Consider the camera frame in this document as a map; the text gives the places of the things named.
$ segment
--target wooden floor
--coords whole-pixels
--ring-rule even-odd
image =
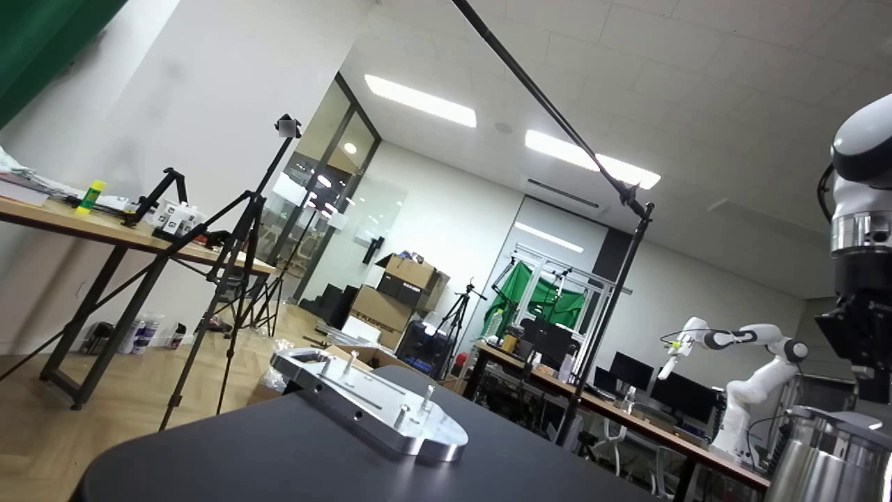
[[[245,328],[231,363],[222,411],[274,395],[257,388],[275,342],[301,345],[308,333],[312,333],[312,319],[298,307],[281,310],[275,340]],[[220,335],[206,335],[170,426],[214,415],[225,345],[229,340]],[[0,381],[0,502],[68,498],[96,454],[156,433],[186,351],[190,345],[114,356],[91,401],[78,412],[71,411],[71,399],[61,390],[37,380],[45,356]],[[82,380],[90,363],[91,356],[71,356],[68,373]]]

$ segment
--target desk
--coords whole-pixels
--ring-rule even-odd
[[[432,380],[383,367],[423,394]],[[82,478],[76,502],[370,498],[370,502],[646,502],[649,494],[556,450],[526,430],[437,388],[436,401],[471,443],[454,464],[384,457],[298,395],[110,450]]]
[[[43,380],[59,386],[64,394],[72,395],[72,411],[85,408],[96,390],[96,386],[100,381],[100,376],[105,373],[112,356],[118,355],[119,342],[125,340],[125,335],[132,333],[147,292],[154,291],[156,278],[163,277],[168,260],[163,260],[163,253],[170,249],[168,241],[151,236],[147,225],[137,225],[129,228],[124,225],[118,217],[110,215],[90,215],[90,217],[78,217],[72,213],[72,206],[59,204],[59,200],[47,200],[43,206],[34,204],[20,204],[12,199],[0,199],[0,220],[8,222],[20,222],[20,225],[34,225],[34,228],[45,228],[45,232],[57,232],[57,235],[72,235],[82,241],[96,241],[96,242],[105,242],[112,245],[112,253],[105,260],[105,266],[100,268],[100,273],[96,277],[90,292],[85,295],[78,312],[64,324],[61,337],[47,359],[47,365],[43,367]],[[124,287],[118,287],[114,292],[105,295],[105,287],[114,277],[114,270],[119,268],[124,257],[129,250],[147,250],[156,253],[156,260],[144,268],[143,278],[133,277],[125,284],[133,284],[140,278],[140,287],[132,292],[129,307],[124,310],[119,320],[114,324],[114,335],[110,337],[110,342],[103,345],[103,351],[96,356],[96,365],[90,367],[87,380],[78,386],[72,376],[68,376],[61,370],[64,356],[71,355],[72,342],[78,340],[87,319],[105,305],[105,298],[124,292]],[[183,245],[179,253],[179,260],[190,260],[190,263],[202,263],[202,266],[211,266],[218,260],[214,250],[206,250],[202,245]],[[275,268],[266,266],[266,263],[253,263],[252,273],[257,277],[270,277]]]
[[[479,381],[482,381],[482,370],[486,370],[489,363],[498,363],[503,367],[525,370],[525,365],[517,356],[511,356],[511,355],[504,355],[504,351],[498,351],[493,345],[479,345],[478,365],[471,367],[471,380],[468,380],[468,388],[466,388],[466,399],[471,399],[471,401],[478,399],[478,390],[479,390]],[[532,380],[546,386],[546,388],[551,388],[551,390],[558,390],[558,394],[563,394],[563,395],[575,395],[575,388],[560,381],[560,380],[556,380],[556,370],[549,370],[549,367],[535,367]],[[770,479],[762,478],[759,472],[751,472],[751,468],[738,465],[735,461],[730,461],[730,457],[726,457],[719,451],[710,451],[710,450],[706,450],[701,443],[692,443],[692,440],[685,440],[685,439],[680,439],[680,436],[675,436],[675,433],[668,433],[668,430],[664,430],[664,426],[657,426],[657,425],[653,425],[653,420],[646,420],[641,415],[629,415],[629,412],[620,411],[609,399],[599,399],[593,394],[582,394],[582,408],[589,408],[589,411],[593,411],[593,412],[599,412],[599,415],[604,415],[604,418],[610,418],[616,425],[625,425],[627,430],[635,430],[635,433],[641,433],[646,439],[656,439],[656,440],[673,447],[675,451],[685,454],[688,461],[706,464],[706,465],[710,465],[710,468],[716,468],[716,472],[723,472],[723,473],[727,473],[734,479],[741,479],[744,485],[751,485],[756,490],[770,490]]]

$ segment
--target metal container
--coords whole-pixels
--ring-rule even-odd
[[[892,502],[892,439],[854,412],[788,411],[767,502]]]

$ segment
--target ceiling light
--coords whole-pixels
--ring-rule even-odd
[[[526,129],[525,144],[531,150],[544,154],[544,157],[556,157],[560,161],[570,161],[570,165],[577,165],[577,167],[586,167],[586,169],[597,169],[593,158],[582,148],[577,148],[571,142],[563,142],[558,137],[549,137],[544,132]],[[641,189],[653,189],[662,181],[657,174],[643,169],[638,165],[629,165],[629,161],[622,161],[622,158],[614,158],[614,157],[602,157],[602,154],[597,158],[610,169],[614,178],[620,178],[625,183],[635,183]]]
[[[570,250],[575,250],[575,253],[582,253],[582,249],[581,245],[575,245],[575,242],[570,242],[570,241],[560,241],[560,236],[556,236],[556,235],[546,235],[546,232],[540,232],[540,228],[532,228],[532,225],[525,225],[525,222],[512,222],[519,232],[526,232],[526,235],[535,235],[535,236],[540,236],[540,241],[549,241],[549,242],[556,242],[556,245],[560,245],[560,249],[570,249]]]
[[[464,104],[452,104],[437,94],[427,94],[422,89],[412,89],[412,87],[404,87],[404,84],[395,84],[387,79],[376,79],[376,76],[366,76],[366,84],[373,94],[380,94],[384,101],[395,101],[401,107],[436,115],[441,121],[461,122],[466,129],[478,129],[478,111]]]

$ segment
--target ceiling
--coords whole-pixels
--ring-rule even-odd
[[[653,242],[802,298],[830,292],[815,183],[840,122],[892,93],[892,0],[471,6],[599,154],[664,175],[641,193]],[[366,73],[473,107],[479,125],[380,101]],[[387,142],[635,225],[597,174],[525,148],[526,129],[563,133],[450,0],[380,0],[344,76]]]

